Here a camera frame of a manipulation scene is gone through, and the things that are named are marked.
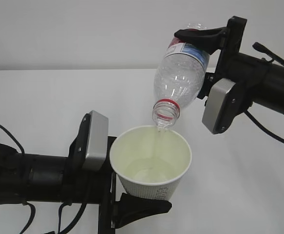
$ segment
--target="white wall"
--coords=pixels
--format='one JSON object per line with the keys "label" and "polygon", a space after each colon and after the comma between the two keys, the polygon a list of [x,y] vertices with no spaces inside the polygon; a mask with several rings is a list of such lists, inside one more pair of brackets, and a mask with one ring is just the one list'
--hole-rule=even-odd
{"label": "white wall", "polygon": [[[0,123],[27,153],[66,156],[83,115],[95,109],[109,117],[118,136],[151,124],[155,70],[0,71]],[[229,130],[212,135],[201,123],[204,101],[196,100],[175,126],[190,143],[193,162],[168,214],[148,217],[118,234],[284,234],[284,145],[262,133],[244,115]],[[254,105],[251,112],[284,137],[284,116]],[[0,131],[0,142],[16,147]],[[117,187],[117,194],[123,191]],[[59,204],[35,203],[27,233],[57,227]],[[65,208],[63,226],[79,205]],[[72,234],[95,234],[96,205],[88,205]],[[29,208],[0,206],[0,234],[23,228]]]}
{"label": "white wall", "polygon": [[233,15],[248,19],[242,52],[284,57],[284,0],[0,0],[0,70],[155,68],[175,31]]}

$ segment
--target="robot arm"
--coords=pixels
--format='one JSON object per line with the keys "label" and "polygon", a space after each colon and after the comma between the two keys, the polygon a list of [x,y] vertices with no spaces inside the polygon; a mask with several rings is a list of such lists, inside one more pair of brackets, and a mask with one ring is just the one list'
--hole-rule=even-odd
{"label": "robot arm", "polygon": [[215,72],[206,73],[198,95],[200,99],[208,96],[202,122],[213,134],[225,132],[241,113],[256,121],[247,111],[253,102],[284,114],[284,60],[257,42],[253,48],[270,56],[271,61],[239,52],[246,21],[232,17],[223,28],[175,33],[209,54],[221,50]]}

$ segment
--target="black cable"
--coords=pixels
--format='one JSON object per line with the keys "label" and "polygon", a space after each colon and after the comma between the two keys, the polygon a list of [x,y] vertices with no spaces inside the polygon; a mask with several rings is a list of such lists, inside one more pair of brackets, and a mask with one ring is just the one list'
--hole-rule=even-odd
{"label": "black cable", "polygon": [[6,129],[4,128],[1,124],[0,124],[0,128],[15,142],[15,144],[17,144],[17,146],[19,147],[20,151],[21,151],[21,156],[22,158],[25,157],[25,151],[24,148],[22,147],[22,145],[16,140],[16,138]]}
{"label": "black cable", "polygon": [[266,127],[264,127],[255,117],[253,117],[252,114],[249,113],[249,111],[245,111],[245,115],[255,124],[257,125],[263,132],[271,136],[272,138],[280,141],[281,143],[284,144],[284,139],[281,138],[280,136],[272,133],[270,130],[268,130]]}
{"label": "black cable", "polygon": [[35,206],[33,204],[25,202],[24,206],[29,206],[30,207],[30,216],[29,216],[29,220],[26,223],[25,227],[23,228],[23,230],[21,230],[21,232],[19,234],[23,234],[29,228],[29,226],[34,221],[34,218],[35,218],[35,215],[36,215],[36,208],[35,208]]}
{"label": "black cable", "polygon": [[[90,180],[90,174],[89,174],[85,196],[84,196],[84,199],[82,201],[82,204],[81,204],[77,214],[75,215],[75,217],[72,220],[72,222],[63,231],[59,232],[58,234],[67,234],[78,223],[78,221],[80,220],[80,218],[83,215],[83,212],[84,212],[84,210],[85,210],[85,208],[87,206],[88,198],[89,198],[89,195],[90,195],[90,191],[91,191],[91,180]],[[55,234],[55,232],[48,232],[48,233],[45,233],[45,234]]]}
{"label": "black cable", "polygon": [[72,202],[71,201],[67,201],[67,202],[64,202],[60,205],[59,209],[58,209],[58,232],[60,232],[60,225],[61,225],[61,220],[62,220],[62,212],[63,212],[63,208],[65,206],[71,206],[72,205]]}

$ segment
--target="water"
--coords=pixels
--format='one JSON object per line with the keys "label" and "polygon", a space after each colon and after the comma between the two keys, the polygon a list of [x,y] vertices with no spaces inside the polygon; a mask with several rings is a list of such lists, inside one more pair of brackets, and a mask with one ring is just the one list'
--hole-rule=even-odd
{"label": "water", "polygon": [[177,176],[174,167],[163,160],[164,150],[163,141],[169,134],[165,129],[158,129],[155,133],[153,142],[148,146],[152,147],[152,155],[148,158],[140,158],[131,162],[126,168],[124,175],[144,183],[158,183],[173,179]]}

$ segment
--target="bottle label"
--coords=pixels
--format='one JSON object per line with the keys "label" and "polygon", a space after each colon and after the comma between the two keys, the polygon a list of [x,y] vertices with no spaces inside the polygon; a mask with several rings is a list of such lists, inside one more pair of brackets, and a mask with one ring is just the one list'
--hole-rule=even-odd
{"label": "bottle label", "polygon": [[189,55],[200,62],[200,64],[204,68],[204,71],[207,70],[210,57],[209,54],[203,50],[196,48],[192,44],[184,43],[179,38],[173,38],[166,51],[165,57],[174,54]]}

